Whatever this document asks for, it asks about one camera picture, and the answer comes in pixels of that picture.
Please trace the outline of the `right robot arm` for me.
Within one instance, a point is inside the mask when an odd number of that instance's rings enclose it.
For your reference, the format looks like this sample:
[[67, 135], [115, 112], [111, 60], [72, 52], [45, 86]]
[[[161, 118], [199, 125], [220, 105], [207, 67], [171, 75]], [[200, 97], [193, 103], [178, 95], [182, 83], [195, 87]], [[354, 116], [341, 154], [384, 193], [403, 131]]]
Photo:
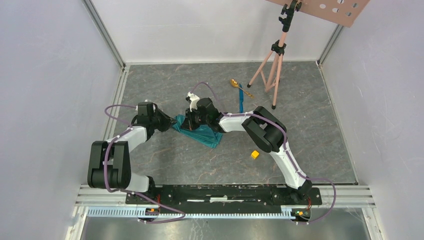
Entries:
[[312, 182], [300, 169], [288, 143], [287, 129], [265, 107], [258, 106], [243, 113], [220, 112], [213, 101], [189, 93], [185, 98], [189, 107], [185, 111], [182, 128], [194, 131], [208, 126], [216, 133], [246, 132], [255, 145], [271, 155], [283, 174], [289, 189], [289, 199], [302, 204], [309, 198]]

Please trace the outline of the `teal cloth napkin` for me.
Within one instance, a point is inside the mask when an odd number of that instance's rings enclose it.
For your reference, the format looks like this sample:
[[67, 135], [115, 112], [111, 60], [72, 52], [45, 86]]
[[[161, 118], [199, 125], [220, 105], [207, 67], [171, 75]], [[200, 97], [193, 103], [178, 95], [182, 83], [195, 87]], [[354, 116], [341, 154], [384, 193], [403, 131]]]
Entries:
[[203, 144], [209, 148], [216, 148], [221, 142], [223, 134], [220, 132], [214, 132], [209, 126], [201, 125], [195, 130], [183, 129], [182, 124], [185, 120], [184, 115], [177, 115], [174, 117], [176, 123], [172, 126], [174, 130], [183, 134], [186, 137], [189, 137], [192, 140], [197, 141], [200, 144]]

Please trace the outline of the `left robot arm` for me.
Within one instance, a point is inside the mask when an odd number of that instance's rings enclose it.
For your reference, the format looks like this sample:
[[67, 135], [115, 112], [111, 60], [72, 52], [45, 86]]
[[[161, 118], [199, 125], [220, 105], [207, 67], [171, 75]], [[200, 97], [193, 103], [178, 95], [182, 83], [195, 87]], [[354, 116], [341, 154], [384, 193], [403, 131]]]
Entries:
[[146, 143], [155, 131], [166, 132], [171, 129], [177, 120], [165, 114], [151, 101], [128, 105], [128, 108], [135, 110], [136, 114], [131, 121], [123, 121], [127, 127], [122, 133], [108, 140], [92, 143], [87, 184], [90, 188], [105, 189], [110, 193], [138, 193], [140, 200], [151, 204], [157, 198], [154, 180], [132, 171], [130, 153]]

